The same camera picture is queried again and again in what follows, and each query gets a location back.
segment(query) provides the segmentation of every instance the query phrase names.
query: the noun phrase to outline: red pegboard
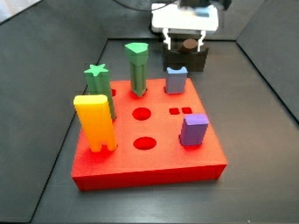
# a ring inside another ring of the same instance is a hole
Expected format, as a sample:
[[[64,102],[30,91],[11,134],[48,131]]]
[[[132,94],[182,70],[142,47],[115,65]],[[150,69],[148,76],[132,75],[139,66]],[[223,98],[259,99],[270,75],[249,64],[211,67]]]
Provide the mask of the red pegboard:
[[[192,82],[187,79],[183,94],[167,94],[164,85],[147,80],[139,98],[128,80],[111,82],[118,148],[92,153],[80,132],[71,176],[82,191],[220,177],[227,159],[211,124],[202,145],[180,145],[184,113],[206,113]]]

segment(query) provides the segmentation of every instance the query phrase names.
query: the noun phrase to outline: lavender block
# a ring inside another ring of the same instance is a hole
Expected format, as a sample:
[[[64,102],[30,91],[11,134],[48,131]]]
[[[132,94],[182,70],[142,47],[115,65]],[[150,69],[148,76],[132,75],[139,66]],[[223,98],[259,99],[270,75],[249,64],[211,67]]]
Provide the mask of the lavender block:
[[[174,70],[167,67],[166,93],[168,95],[182,94],[184,92],[187,73],[188,71],[184,66],[179,70]]]
[[[186,115],[182,124],[180,141],[183,146],[202,144],[210,120],[206,114]]]

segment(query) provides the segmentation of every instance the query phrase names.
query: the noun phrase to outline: purple block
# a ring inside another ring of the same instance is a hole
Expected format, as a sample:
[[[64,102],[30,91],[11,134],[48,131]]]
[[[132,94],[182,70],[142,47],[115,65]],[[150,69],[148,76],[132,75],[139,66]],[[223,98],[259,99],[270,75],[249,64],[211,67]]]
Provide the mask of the purple block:
[[[210,119],[206,114],[191,114],[184,116],[180,134],[182,145],[202,144],[208,124]]]

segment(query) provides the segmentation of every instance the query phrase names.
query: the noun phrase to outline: green peg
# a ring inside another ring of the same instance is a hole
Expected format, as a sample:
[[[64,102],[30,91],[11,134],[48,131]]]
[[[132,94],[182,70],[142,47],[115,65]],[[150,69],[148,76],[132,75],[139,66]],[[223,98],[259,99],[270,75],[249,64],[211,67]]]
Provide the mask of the green peg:
[[[88,93],[91,95],[107,96],[111,117],[116,119],[115,103],[110,86],[110,73],[106,69],[106,64],[99,66],[90,65],[90,69],[84,71],[84,74],[88,83]]]
[[[142,97],[146,93],[146,72],[148,59],[148,44],[131,43],[126,45],[126,56],[131,67],[131,88],[134,93]]]

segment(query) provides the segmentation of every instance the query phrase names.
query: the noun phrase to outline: cable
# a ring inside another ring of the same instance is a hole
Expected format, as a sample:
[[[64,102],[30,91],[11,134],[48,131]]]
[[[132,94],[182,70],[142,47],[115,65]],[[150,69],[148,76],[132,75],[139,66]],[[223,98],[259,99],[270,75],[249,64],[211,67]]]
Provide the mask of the cable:
[[[142,9],[138,9],[138,8],[134,8],[132,6],[124,4],[124,3],[120,3],[118,0],[112,0],[116,4],[122,5],[123,7],[128,8],[130,10],[132,11],[143,11],[143,12],[150,12],[150,11],[158,11],[160,10],[162,8],[164,8],[166,6],[168,6],[170,4],[174,3],[174,0],[171,0],[171,2],[168,4],[166,4],[163,7],[158,8],[158,9],[154,9],[154,10],[142,10]]]

